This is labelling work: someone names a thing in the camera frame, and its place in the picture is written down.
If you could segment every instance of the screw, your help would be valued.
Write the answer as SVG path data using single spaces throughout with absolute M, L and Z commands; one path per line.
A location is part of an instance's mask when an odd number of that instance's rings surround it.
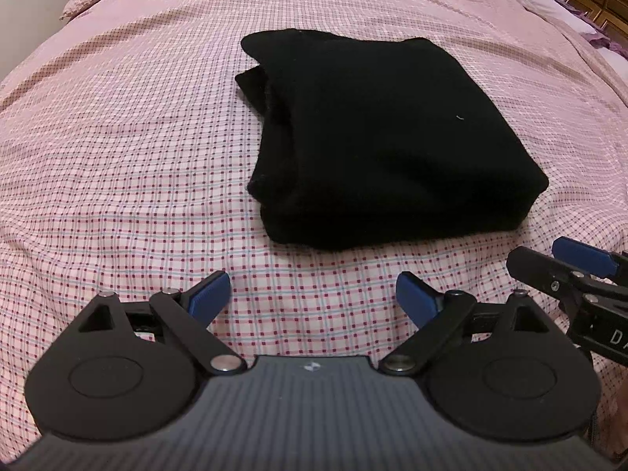
M 384 366 L 393 372 L 407 372 L 416 366 L 410 356 L 404 354 L 393 354 L 384 360 Z
M 212 358 L 209 364 L 220 372 L 233 372 L 240 368 L 242 360 L 233 354 L 220 354 Z

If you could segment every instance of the black folded cloth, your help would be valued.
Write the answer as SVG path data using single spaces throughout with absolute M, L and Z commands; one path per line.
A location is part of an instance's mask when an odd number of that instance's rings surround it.
M 248 184 L 268 236 L 340 250 L 515 229 L 548 179 L 427 39 L 251 34 L 235 77 L 263 115 Z

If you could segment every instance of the pink plaid bedsheet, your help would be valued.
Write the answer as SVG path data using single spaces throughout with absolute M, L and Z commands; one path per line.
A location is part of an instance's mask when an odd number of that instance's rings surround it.
M 628 87 L 514 0 L 71 0 L 65 16 L 0 84 L 4 459 L 38 435 L 27 371 L 101 288 L 137 301 L 224 269 L 233 301 L 211 330 L 246 358 L 377 359 L 414 330 L 394 302 L 403 270 L 502 302 L 517 245 L 628 248 Z M 287 27 L 428 37 L 454 55 L 549 177 L 522 227 L 342 253 L 270 242 L 246 192 L 261 123 L 234 76 L 255 64 L 242 37 Z M 564 327 L 557 303 L 535 298 Z M 595 367 L 608 419 L 626 371 Z

